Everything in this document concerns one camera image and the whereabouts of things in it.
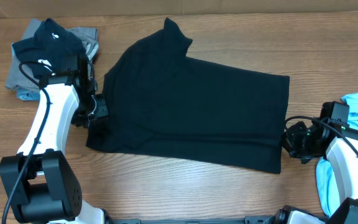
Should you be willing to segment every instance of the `wooden table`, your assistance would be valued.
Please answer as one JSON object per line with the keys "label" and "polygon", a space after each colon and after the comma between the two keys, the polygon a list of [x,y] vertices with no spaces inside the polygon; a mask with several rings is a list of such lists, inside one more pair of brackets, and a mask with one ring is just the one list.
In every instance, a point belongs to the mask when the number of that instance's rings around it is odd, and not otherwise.
{"label": "wooden table", "polygon": [[[99,29],[95,69],[103,75],[135,41],[163,27],[165,16],[56,18],[63,27]],[[169,16],[193,39],[188,56],[291,76],[287,117],[318,116],[322,103],[358,91],[358,12]],[[37,102],[4,88],[12,42],[30,19],[0,19],[0,160],[23,143]],[[270,215],[289,204],[321,213],[315,165],[282,154],[282,173],[127,154],[85,147],[87,130],[71,127],[66,157],[83,197],[114,218],[238,218]],[[0,217],[6,202],[0,180]]]}

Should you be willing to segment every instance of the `wire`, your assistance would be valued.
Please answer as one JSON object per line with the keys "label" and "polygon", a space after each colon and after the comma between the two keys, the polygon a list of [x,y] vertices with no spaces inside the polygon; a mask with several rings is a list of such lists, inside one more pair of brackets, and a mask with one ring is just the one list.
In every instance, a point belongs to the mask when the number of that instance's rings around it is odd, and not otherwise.
{"label": "wire", "polygon": [[[35,81],[33,78],[31,78],[28,74],[26,74],[25,71],[23,71],[23,68],[22,66],[25,65],[25,64],[37,64],[37,65],[43,65],[43,66],[46,66],[48,67],[49,69],[52,69],[51,66],[49,65],[45,65],[43,63],[40,63],[40,62],[21,62],[19,64],[19,70],[22,72],[22,74],[28,78],[32,83],[34,83],[36,86],[38,86],[40,88],[40,85],[39,83],[37,83],[37,81]],[[30,159],[32,157],[32,155],[34,154],[34,151],[35,151],[35,148],[37,147],[39,141],[40,141],[40,137],[41,137],[41,134],[42,134],[42,130],[44,129],[45,127],[45,123],[47,122],[47,118],[48,118],[48,114],[49,114],[49,109],[50,109],[50,98],[49,98],[49,95],[48,95],[48,92],[44,89],[44,88],[40,88],[43,93],[45,94],[45,97],[47,99],[47,108],[45,110],[45,115],[44,115],[44,118],[41,122],[41,126],[40,126],[40,129],[38,130],[38,133],[37,133],[37,136],[35,137],[34,139],[34,143],[31,147],[31,150],[29,152],[29,154],[27,155],[27,159],[25,160],[23,166],[22,166],[22,169],[21,171],[19,172],[19,176],[17,177],[17,180],[12,188],[12,191],[11,191],[11,194],[9,195],[8,197],[8,200],[6,201],[6,204],[5,204],[5,209],[4,209],[4,213],[2,215],[2,224],[6,224],[6,219],[7,219],[7,214],[9,212],[9,207],[11,206],[11,203],[12,203],[12,199],[15,195],[15,192],[16,192],[16,189],[17,189],[17,186],[19,185],[21,179],[23,178],[24,176],[24,173],[27,172],[27,167],[29,166],[29,162],[30,162]]]}
{"label": "wire", "polygon": [[293,116],[293,117],[291,117],[291,118],[286,119],[285,122],[284,122],[284,128],[285,128],[286,131],[288,131],[287,123],[288,123],[290,120],[293,120],[293,119],[308,119],[308,120],[310,120],[310,121],[314,121],[314,122],[316,122],[316,123],[319,123],[319,124],[321,124],[321,125],[327,127],[328,129],[330,129],[331,131],[333,131],[337,136],[339,136],[340,138],[342,138],[342,139],[346,142],[346,144],[349,145],[349,147],[353,150],[353,152],[356,154],[356,156],[357,156],[357,158],[358,158],[358,151],[357,151],[357,149],[352,145],[352,143],[351,143],[349,140],[347,140],[346,137],[345,137],[343,134],[341,134],[341,133],[340,133],[338,130],[336,130],[335,128],[331,127],[329,124],[326,124],[326,123],[324,123],[324,122],[322,122],[322,121],[320,121],[320,120],[318,120],[318,119],[315,119],[315,118],[310,118],[310,117],[308,117],[308,116]]}

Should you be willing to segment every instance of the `black garment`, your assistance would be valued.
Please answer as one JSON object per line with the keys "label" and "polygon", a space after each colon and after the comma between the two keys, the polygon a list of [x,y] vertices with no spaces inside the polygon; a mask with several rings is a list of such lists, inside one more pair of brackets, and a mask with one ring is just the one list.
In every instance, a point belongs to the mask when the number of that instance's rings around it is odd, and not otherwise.
{"label": "black garment", "polygon": [[186,57],[191,41],[166,19],[124,52],[104,78],[109,122],[87,146],[280,173],[289,77]]}
{"label": "black garment", "polygon": [[[21,61],[50,64],[56,71],[65,69],[63,59],[85,54],[82,41],[52,19],[43,21],[34,37],[20,40],[13,45],[16,57]],[[43,66],[28,64],[35,78],[50,72]]]}

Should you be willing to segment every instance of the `wooden surface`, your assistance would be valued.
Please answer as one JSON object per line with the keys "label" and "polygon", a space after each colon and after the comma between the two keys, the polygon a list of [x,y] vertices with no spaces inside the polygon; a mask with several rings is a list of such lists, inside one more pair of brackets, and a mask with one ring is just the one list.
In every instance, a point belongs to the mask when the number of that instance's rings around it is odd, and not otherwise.
{"label": "wooden surface", "polygon": [[0,0],[0,17],[358,11],[358,0]]}
{"label": "wooden surface", "polygon": [[[189,57],[291,76],[287,117],[317,116],[322,103],[358,91],[358,12],[169,17],[194,40]],[[123,51],[161,29],[164,18],[72,17],[57,22],[99,29],[95,69],[103,86],[103,75]],[[16,153],[38,106],[4,88],[10,44],[20,39],[29,21],[0,19],[0,160]],[[301,165],[283,152],[282,173],[275,175],[183,159],[103,154],[86,148],[86,137],[85,129],[71,127],[66,157],[84,199],[114,218],[235,218],[274,214],[286,204],[322,212],[316,161]],[[0,180],[0,217],[5,202]]]}

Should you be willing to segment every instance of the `wall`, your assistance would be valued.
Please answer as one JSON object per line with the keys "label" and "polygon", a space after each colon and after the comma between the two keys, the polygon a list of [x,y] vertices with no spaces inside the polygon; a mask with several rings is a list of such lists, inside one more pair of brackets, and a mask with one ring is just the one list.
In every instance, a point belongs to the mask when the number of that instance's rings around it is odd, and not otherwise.
{"label": "wall", "polygon": [[0,0],[0,17],[358,11],[358,0]]}

